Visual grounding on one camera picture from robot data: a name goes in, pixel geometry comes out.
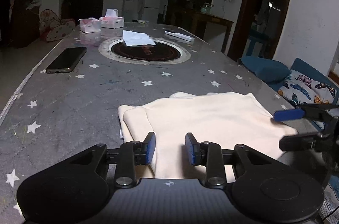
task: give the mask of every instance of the floor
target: floor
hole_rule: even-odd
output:
[[[25,48],[0,49],[0,112],[27,74],[58,42],[37,39]]]

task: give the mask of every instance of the orange butterfly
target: orange butterfly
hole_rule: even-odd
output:
[[[313,101],[315,104],[329,104],[329,101],[328,100],[326,100],[326,101],[324,101],[324,99],[322,100],[321,98],[320,98],[320,96],[315,96],[314,97],[314,101]]]

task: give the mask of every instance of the black phone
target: black phone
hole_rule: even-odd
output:
[[[69,73],[85,55],[86,47],[67,48],[46,68],[46,73]]]

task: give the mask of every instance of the white paper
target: white paper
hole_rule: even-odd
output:
[[[118,10],[117,9],[107,9],[105,16],[117,18],[118,17]]]
[[[155,42],[150,39],[149,35],[145,33],[123,30],[122,39],[124,40],[126,46],[146,45],[146,44],[156,45]]]

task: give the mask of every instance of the refrigerator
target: refrigerator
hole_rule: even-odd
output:
[[[159,14],[160,0],[141,0],[139,11],[139,20],[146,20],[157,23]]]

